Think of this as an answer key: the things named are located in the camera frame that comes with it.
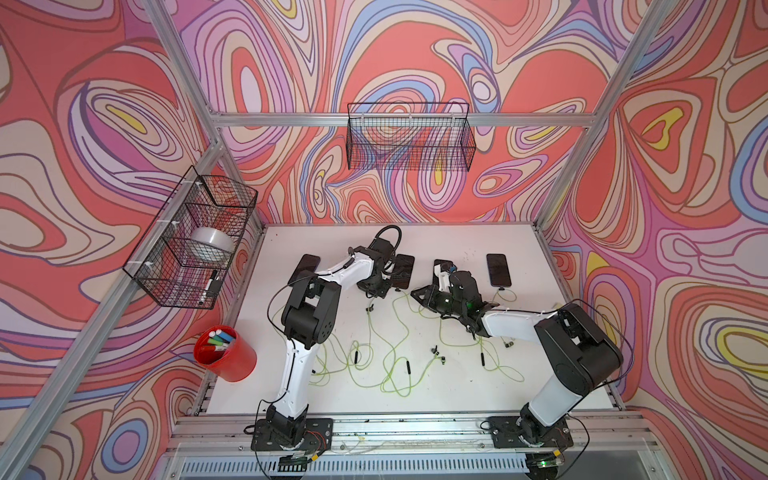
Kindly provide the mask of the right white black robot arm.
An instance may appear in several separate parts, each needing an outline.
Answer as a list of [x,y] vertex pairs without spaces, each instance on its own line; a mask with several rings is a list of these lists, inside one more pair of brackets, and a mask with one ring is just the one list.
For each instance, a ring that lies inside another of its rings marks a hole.
[[504,337],[539,344],[552,376],[520,411],[517,424],[533,432],[564,419],[624,362],[619,347],[574,302],[549,311],[510,308],[485,301],[472,274],[438,267],[435,281],[410,296],[443,319],[458,321],[483,338]]

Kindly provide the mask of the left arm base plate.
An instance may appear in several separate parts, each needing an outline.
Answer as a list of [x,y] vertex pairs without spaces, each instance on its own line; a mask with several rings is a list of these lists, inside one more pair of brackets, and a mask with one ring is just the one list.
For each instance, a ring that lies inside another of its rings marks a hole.
[[298,426],[257,420],[250,448],[254,452],[322,453],[332,446],[334,420],[312,417]]

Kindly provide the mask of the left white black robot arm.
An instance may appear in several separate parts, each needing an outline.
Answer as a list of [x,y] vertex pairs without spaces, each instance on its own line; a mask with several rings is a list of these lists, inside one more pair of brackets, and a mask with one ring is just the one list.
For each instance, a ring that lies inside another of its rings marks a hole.
[[348,250],[348,255],[327,270],[301,273],[291,284],[281,324],[286,339],[286,365],[282,390],[266,410],[265,419],[284,436],[305,429],[309,408],[310,377],[319,347],[333,332],[344,290],[355,286],[369,297],[386,296],[400,242],[374,237],[368,246]]

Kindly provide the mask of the blue phone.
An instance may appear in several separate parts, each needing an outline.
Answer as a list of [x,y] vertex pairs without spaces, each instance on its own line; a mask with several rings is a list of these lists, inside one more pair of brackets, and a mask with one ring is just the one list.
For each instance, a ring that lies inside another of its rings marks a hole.
[[506,289],[512,285],[507,257],[502,253],[488,253],[486,263],[492,287]]

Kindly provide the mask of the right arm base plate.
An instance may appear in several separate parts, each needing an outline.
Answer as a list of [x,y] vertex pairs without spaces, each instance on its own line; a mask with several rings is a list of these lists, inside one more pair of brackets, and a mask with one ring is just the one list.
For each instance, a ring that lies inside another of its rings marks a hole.
[[565,417],[553,425],[540,424],[532,416],[491,416],[482,429],[491,435],[495,448],[566,450],[574,445]]

